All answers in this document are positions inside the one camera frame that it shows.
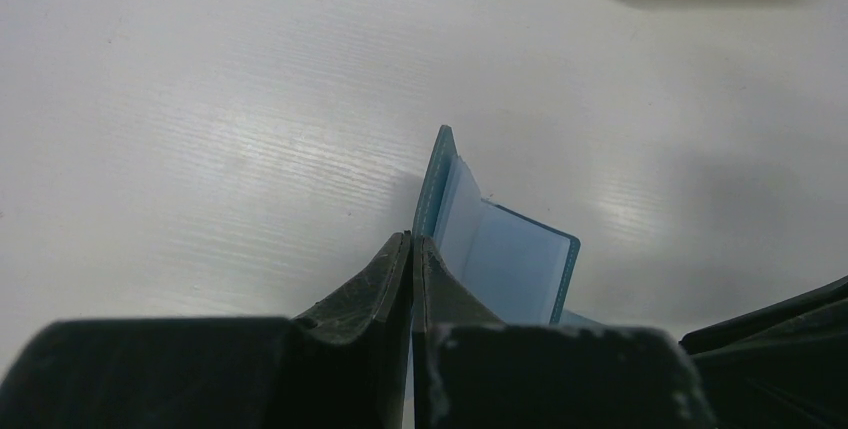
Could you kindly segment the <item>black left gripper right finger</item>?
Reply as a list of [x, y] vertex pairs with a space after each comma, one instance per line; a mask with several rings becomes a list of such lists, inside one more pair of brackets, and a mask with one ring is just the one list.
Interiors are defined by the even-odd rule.
[[502, 320], [448, 270], [433, 239], [418, 236], [412, 257], [412, 369], [417, 428], [457, 427], [461, 414], [480, 398], [479, 365], [468, 347], [457, 354], [452, 331], [500, 325]]

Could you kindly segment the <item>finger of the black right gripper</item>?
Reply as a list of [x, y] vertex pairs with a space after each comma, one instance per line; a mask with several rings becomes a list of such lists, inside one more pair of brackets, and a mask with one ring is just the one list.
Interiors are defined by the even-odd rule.
[[719, 428], [847, 425], [847, 280], [686, 334]]

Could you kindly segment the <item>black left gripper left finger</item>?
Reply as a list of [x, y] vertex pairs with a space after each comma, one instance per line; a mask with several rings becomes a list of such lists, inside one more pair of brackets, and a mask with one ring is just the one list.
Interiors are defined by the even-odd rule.
[[412, 309], [412, 236], [291, 322], [278, 378], [281, 428], [399, 428]]

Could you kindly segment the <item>teal leather card holder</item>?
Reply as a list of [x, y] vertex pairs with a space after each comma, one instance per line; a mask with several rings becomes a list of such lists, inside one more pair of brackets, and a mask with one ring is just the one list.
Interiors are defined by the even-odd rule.
[[433, 239], [451, 275], [508, 324], [591, 322], [564, 307], [580, 240], [484, 198], [447, 125], [430, 154], [412, 234]]

